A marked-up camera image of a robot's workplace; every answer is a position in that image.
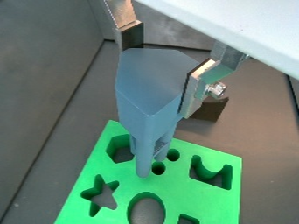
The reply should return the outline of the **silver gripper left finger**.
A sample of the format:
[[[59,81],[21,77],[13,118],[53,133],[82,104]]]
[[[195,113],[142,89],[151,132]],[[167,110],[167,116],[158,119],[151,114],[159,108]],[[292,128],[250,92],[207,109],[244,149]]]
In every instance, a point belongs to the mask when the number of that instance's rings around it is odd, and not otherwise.
[[[145,46],[145,23],[137,18],[133,0],[103,0],[103,7],[121,50],[142,48]]]

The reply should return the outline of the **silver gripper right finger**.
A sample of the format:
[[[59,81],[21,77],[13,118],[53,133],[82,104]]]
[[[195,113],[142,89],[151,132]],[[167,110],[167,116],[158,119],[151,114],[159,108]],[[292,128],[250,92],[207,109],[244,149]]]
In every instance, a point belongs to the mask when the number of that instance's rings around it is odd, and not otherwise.
[[[209,96],[219,99],[228,90],[221,80],[232,75],[249,55],[217,41],[210,57],[187,73],[179,113],[189,118]]]

